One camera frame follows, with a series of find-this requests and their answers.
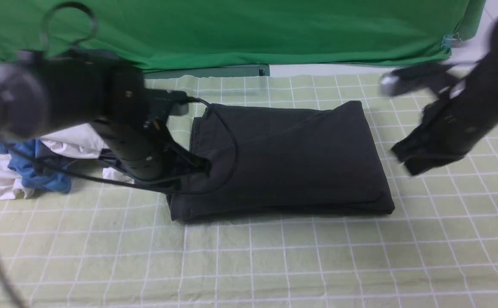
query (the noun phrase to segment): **folded black shirt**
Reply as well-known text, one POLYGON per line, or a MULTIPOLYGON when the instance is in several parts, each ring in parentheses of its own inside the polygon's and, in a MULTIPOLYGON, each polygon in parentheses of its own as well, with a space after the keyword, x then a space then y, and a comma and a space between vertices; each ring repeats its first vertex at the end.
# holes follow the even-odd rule
MULTIPOLYGON (((361 102, 336 109, 273 109, 213 104, 239 142, 230 181, 213 193, 168 196, 172 220, 263 210, 301 214, 391 214, 388 181, 361 102)), ((212 164, 183 189, 220 185, 235 159, 233 142, 207 109, 192 124, 190 151, 212 164)))

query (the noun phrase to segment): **grid mat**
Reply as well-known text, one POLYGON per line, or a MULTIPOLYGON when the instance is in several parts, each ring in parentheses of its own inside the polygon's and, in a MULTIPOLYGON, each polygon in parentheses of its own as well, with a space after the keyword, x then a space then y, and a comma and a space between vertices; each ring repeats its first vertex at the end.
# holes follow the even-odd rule
MULTIPOLYGON (((325 110, 361 100, 392 215, 183 226, 170 221, 162 195, 75 181, 69 195, 0 201, 8 275, 34 308, 498 308, 498 128, 461 162, 410 178, 389 149, 432 97, 380 98, 377 81, 184 76, 147 86, 248 107, 325 110)), ((179 143, 188 146, 203 111, 193 105, 170 121, 179 143)))

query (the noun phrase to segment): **green backdrop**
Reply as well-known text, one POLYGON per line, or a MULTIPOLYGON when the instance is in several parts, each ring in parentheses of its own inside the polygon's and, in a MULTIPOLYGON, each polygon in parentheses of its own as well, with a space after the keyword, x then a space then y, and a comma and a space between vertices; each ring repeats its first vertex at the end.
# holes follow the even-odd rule
MULTIPOLYGON (((43 14, 59 0, 0 0, 0 60, 38 49, 43 14)), ((235 64, 445 59, 444 35, 477 29, 485 0, 81 0, 100 30, 83 47, 111 49, 146 70, 235 64)), ((72 9, 51 23, 51 54, 88 32, 72 9)))

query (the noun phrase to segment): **white cloth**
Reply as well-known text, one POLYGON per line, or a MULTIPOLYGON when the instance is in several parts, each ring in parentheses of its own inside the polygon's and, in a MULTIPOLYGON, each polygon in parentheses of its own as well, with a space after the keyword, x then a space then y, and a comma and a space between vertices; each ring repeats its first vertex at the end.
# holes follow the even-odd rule
MULTIPOLYGON (((47 148, 61 156, 81 160, 97 159, 100 151, 108 148, 89 124, 82 124, 48 134, 39 138, 47 148)), ((24 198, 33 195, 33 189, 22 186, 21 177, 8 168, 10 155, 0 155, 0 200, 16 199, 23 193, 24 198)), ((128 182, 131 178, 113 169, 104 168, 102 177, 108 180, 128 182)))
POLYGON ((22 195, 24 199, 33 195, 34 189, 24 187, 20 174, 8 168, 11 155, 0 155, 0 200, 16 199, 22 195))

